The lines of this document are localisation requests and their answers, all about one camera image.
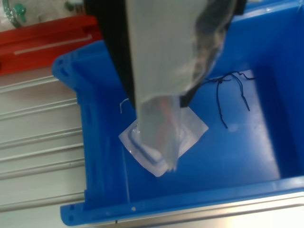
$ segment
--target plastic bag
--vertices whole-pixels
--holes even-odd
[[[78,8],[67,0],[0,0],[0,31],[75,16]]]
[[[205,123],[189,107],[181,109],[180,117],[178,157],[190,149],[208,130]],[[141,143],[137,120],[124,130],[119,138],[133,157],[156,177],[162,176],[170,169],[160,152]]]
[[[125,2],[141,142],[175,168],[179,98],[214,65],[236,0]]]

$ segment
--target green object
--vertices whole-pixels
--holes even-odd
[[[22,25],[17,21],[17,19],[14,17],[14,15],[10,9],[9,0],[3,0],[2,4],[3,4],[3,10],[5,12],[5,15],[9,19],[9,21],[12,23],[12,25],[15,28],[21,28]]]
[[[25,18],[25,13],[27,12],[27,8],[25,8],[24,5],[22,5],[21,3],[18,3],[15,5],[14,10],[16,12],[16,14],[18,16],[20,16],[22,22],[27,22],[26,18]]]
[[[65,2],[65,8],[66,8],[68,11],[72,12],[72,11],[75,9],[75,6],[74,6],[73,4],[71,4],[69,1],[66,1],[66,2]]]

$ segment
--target sealed plastic package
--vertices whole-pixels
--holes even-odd
[[[189,107],[180,110],[180,117],[178,157],[190,149],[208,130],[205,123]],[[169,169],[160,152],[141,143],[137,120],[122,132],[119,138],[133,157],[156,177],[162,176]]]

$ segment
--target red plastic container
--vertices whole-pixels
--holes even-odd
[[[80,15],[0,33],[0,75],[52,65],[60,55],[102,39],[95,17]]]

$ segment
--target black wire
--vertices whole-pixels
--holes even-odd
[[[216,94],[216,96],[217,96],[218,112],[219,112],[220,120],[222,121],[222,123],[224,124],[224,126],[226,127],[226,129],[228,129],[228,127],[227,127],[227,124],[225,123],[225,121],[224,121],[224,119],[223,119],[223,114],[222,114],[222,110],[221,110],[221,108],[220,108],[220,103],[219,103],[219,84],[221,84],[222,82],[225,82],[225,81],[231,81],[231,79],[224,80],[225,77],[227,77],[227,76],[232,76],[232,77],[234,77],[234,78],[236,79],[236,81],[238,82],[238,85],[239,85],[239,87],[240,87],[241,97],[242,97],[242,99],[243,99],[243,101],[244,101],[244,103],[245,103],[245,105],[246,105],[248,111],[250,111],[248,102],[247,102],[247,100],[246,100],[246,98],[245,98],[245,96],[244,96],[243,84],[242,84],[241,80],[240,80],[237,76],[235,76],[234,74],[238,74],[239,76],[243,75],[243,76],[245,77],[245,79],[247,79],[247,80],[255,80],[254,77],[247,77],[244,73],[241,73],[241,72],[238,72],[238,71],[232,71],[232,72],[229,72],[229,73],[227,73],[227,74],[225,74],[224,76],[219,77],[219,78],[212,78],[212,79],[206,78],[206,79],[205,79],[206,82],[203,82],[203,83],[201,84],[201,86],[202,86],[202,85],[204,85],[204,84],[211,83],[211,82],[212,82],[212,83],[217,83],[217,94]]]

